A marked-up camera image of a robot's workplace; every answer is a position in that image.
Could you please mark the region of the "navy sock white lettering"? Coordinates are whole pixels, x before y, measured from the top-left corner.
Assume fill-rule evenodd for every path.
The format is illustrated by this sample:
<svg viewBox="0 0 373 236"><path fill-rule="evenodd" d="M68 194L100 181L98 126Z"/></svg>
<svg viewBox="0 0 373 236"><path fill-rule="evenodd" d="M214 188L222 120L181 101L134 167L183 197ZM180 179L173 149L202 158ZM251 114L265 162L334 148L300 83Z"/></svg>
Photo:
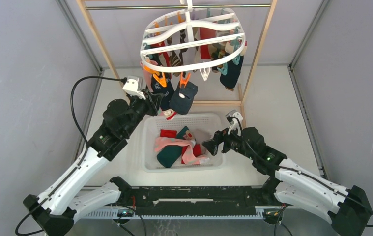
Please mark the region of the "navy sock white lettering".
<svg viewBox="0 0 373 236"><path fill-rule="evenodd" d="M159 77L159 80L156 80L158 78L157 75L153 74L151 78L151 88L153 90L153 94L162 94L162 100L160 104L160 109L163 113L163 116L166 118L166 120L172 119L177 112L175 112L172 108L170 108L170 100L172 96L174 95L174 88L171 83L170 75L167 73L164 73L166 86L162 86L159 82L163 81L163 77Z"/></svg>

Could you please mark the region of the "navy blue sock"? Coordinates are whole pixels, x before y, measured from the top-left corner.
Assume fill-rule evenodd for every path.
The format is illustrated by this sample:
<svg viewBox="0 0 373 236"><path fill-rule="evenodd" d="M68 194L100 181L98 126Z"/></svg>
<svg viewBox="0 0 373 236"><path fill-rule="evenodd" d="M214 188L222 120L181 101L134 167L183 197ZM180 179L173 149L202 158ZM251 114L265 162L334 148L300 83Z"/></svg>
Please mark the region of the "navy blue sock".
<svg viewBox="0 0 373 236"><path fill-rule="evenodd" d="M188 114L194 98L198 93L199 87L192 82L189 82L185 87L181 86L180 82L170 99L169 106L172 110L180 115Z"/></svg>

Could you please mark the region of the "red and beige sock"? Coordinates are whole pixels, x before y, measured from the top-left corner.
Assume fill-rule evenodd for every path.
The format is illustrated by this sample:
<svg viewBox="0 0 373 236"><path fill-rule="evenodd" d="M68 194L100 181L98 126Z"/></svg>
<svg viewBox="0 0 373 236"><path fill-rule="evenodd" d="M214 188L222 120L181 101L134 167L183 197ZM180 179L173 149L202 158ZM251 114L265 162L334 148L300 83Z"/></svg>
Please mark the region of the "red and beige sock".
<svg viewBox="0 0 373 236"><path fill-rule="evenodd" d="M176 138L177 137L177 131L176 130L161 129L160 130L160 137Z"/></svg>

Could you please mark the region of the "dark teal sock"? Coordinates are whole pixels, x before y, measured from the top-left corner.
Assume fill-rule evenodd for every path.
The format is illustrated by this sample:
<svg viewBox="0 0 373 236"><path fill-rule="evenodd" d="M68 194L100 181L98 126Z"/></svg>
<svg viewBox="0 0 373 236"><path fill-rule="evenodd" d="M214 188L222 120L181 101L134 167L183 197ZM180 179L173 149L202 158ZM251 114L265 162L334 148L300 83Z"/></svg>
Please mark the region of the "dark teal sock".
<svg viewBox="0 0 373 236"><path fill-rule="evenodd" d="M176 138L169 138L169 139L182 139L184 140L184 135L186 132L189 131L187 126L183 127L180 131L177 131ZM163 147L162 150L158 151L157 160L158 162L165 168L170 168L176 160L182 155L183 151L182 146L177 145L168 145Z"/></svg>

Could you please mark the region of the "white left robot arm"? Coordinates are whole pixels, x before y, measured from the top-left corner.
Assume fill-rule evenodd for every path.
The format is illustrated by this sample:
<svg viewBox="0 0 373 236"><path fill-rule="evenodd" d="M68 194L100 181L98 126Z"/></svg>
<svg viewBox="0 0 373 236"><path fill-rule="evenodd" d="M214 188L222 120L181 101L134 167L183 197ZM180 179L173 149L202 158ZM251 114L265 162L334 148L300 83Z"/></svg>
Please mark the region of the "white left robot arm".
<svg viewBox="0 0 373 236"><path fill-rule="evenodd" d="M85 184L125 148L128 139L146 115L158 114L161 93L142 90L144 97L129 95L129 102L115 99L103 112L103 122L87 143L87 149L69 169L39 195L28 195L24 206L49 236L63 236L87 214L117 202L130 202L131 186L120 177L102 187L77 196Z"/></svg>

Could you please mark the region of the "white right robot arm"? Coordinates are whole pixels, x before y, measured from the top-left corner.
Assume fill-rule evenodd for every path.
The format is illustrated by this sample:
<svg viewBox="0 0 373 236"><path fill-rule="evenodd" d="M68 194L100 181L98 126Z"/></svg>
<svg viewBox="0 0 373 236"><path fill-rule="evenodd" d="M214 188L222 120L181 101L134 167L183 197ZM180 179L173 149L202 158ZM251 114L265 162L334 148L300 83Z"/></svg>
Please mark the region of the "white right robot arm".
<svg viewBox="0 0 373 236"><path fill-rule="evenodd" d="M362 188L347 188L307 171L267 145L254 127L216 131L202 145L211 155L222 145L222 153L232 150L251 159L252 166L269 177L262 190L269 205L281 202L301 208L322 218L341 236L360 236L366 227L373 227L373 210Z"/></svg>

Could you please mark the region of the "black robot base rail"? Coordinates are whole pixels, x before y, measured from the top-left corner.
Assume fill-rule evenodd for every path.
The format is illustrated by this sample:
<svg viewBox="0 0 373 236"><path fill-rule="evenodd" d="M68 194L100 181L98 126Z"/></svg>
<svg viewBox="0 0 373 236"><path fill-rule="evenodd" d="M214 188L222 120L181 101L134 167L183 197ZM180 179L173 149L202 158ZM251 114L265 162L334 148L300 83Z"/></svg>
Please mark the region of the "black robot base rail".
<svg viewBox="0 0 373 236"><path fill-rule="evenodd" d="M265 186L131 186L122 177L110 182L122 189L117 203L141 216L257 216L259 207L282 205Z"/></svg>

